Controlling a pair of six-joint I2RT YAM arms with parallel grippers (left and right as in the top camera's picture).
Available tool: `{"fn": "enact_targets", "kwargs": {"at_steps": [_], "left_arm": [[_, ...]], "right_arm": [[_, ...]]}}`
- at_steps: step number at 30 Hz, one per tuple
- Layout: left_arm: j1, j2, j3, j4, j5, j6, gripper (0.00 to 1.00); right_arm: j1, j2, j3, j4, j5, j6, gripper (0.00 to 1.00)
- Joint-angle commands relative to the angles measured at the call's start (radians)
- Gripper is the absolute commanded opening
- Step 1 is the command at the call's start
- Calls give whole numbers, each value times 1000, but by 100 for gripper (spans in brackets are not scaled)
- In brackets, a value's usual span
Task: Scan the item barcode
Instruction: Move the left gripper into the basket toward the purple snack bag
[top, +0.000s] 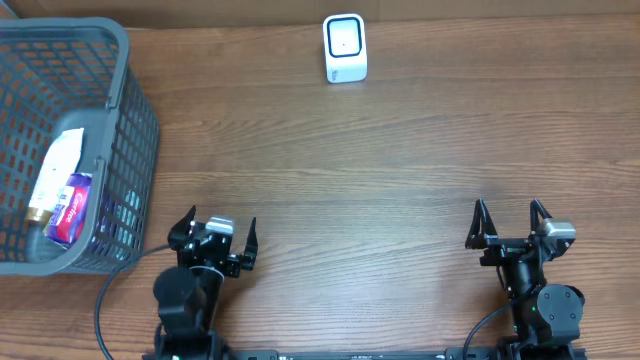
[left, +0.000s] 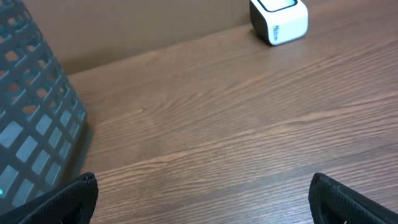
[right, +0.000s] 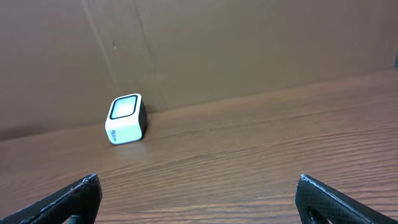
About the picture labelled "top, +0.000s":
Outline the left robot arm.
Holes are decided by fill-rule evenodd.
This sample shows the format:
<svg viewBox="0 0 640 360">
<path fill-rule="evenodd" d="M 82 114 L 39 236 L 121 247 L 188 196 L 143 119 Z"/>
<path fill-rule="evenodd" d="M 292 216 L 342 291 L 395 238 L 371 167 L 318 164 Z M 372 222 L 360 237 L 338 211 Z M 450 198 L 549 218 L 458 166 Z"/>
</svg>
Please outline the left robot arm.
<svg viewBox="0 0 640 360">
<path fill-rule="evenodd" d="M 259 249 L 256 222 L 251 222 L 244 252 L 233 254 L 234 222 L 223 217 L 197 222 L 195 214 L 196 209 L 191 208 L 168 233 L 168 246 L 176 253 L 177 265 L 163 271 L 154 282 L 160 324 L 154 350 L 144 356 L 146 359 L 237 357 L 213 329 L 213 318 L 224 281 L 254 268 Z"/>
</svg>

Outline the purple red pad pack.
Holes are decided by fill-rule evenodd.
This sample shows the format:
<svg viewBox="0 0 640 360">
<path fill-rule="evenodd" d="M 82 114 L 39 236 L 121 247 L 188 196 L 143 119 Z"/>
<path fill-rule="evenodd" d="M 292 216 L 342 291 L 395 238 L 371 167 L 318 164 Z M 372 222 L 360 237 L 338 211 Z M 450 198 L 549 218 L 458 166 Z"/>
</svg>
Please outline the purple red pad pack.
<svg viewBox="0 0 640 360">
<path fill-rule="evenodd" d="M 53 214 L 44 228 L 44 235 L 65 248 L 80 237 L 89 205 L 92 175 L 73 173 L 59 193 Z"/>
</svg>

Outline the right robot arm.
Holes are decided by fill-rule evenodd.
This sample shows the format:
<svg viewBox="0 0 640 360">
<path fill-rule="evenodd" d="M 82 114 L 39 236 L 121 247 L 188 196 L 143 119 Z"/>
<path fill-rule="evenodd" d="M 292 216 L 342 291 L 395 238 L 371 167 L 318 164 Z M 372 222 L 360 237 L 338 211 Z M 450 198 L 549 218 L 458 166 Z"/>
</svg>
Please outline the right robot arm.
<svg viewBox="0 0 640 360">
<path fill-rule="evenodd" d="M 508 303 L 482 318 L 467 335 L 461 356 L 466 359 L 476 333 L 497 316 L 510 312 L 515 334 L 490 350 L 492 359 L 584 359 L 572 342 L 580 337 L 585 296 L 576 287 L 550 284 L 544 264 L 563 256 L 576 240 L 568 220 L 553 217 L 534 199 L 529 205 L 530 231 L 524 238 L 502 238 L 485 201 L 475 202 L 465 247 L 481 250 L 479 263 L 496 270 Z"/>
</svg>

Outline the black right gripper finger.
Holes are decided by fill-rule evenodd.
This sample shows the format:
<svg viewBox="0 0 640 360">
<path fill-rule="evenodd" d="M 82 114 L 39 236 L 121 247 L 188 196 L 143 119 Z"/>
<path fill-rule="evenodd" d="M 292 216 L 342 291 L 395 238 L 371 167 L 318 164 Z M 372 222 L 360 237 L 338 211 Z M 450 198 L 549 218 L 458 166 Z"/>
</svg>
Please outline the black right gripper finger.
<svg viewBox="0 0 640 360">
<path fill-rule="evenodd" d="M 530 202 L 530 230 L 532 234 L 542 235 L 544 230 L 544 221 L 551 219 L 552 216 L 542 205 L 539 199 L 533 199 Z"/>
<path fill-rule="evenodd" d="M 498 241 L 498 233 L 485 201 L 479 198 L 475 202 L 473 219 L 467 239 L 466 249 L 485 249 Z"/>
</svg>

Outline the white tube gold cap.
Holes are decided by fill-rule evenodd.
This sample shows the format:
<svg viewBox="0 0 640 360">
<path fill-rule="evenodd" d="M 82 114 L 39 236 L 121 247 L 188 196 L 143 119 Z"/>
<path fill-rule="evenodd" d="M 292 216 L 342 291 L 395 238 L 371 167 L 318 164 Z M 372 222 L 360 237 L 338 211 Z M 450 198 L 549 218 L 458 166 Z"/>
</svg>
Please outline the white tube gold cap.
<svg viewBox="0 0 640 360">
<path fill-rule="evenodd" d="M 83 134 L 83 128 L 66 130 L 50 145 L 28 204 L 28 222 L 46 224 L 49 221 L 59 193 L 80 161 Z"/>
</svg>

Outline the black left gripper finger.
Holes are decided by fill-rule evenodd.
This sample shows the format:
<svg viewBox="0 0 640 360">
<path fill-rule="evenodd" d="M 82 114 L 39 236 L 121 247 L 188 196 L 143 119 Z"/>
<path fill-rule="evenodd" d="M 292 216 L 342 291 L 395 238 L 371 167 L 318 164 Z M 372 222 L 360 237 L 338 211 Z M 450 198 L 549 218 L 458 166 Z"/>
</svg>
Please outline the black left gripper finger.
<svg viewBox="0 0 640 360">
<path fill-rule="evenodd" d="M 248 233 L 246 244 L 245 244 L 245 249 L 241 259 L 241 268 L 247 271 L 253 270 L 256 259 L 257 259 L 258 249 L 259 249 L 257 233 L 256 233 L 256 222 L 257 222 L 257 218 L 254 217 L 250 225 L 249 233 Z"/>
<path fill-rule="evenodd" d="M 186 215 L 181 218 L 169 231 L 167 236 L 168 245 L 172 250 L 184 248 L 190 240 L 191 222 L 196 214 L 196 206 L 193 205 Z"/>
</svg>

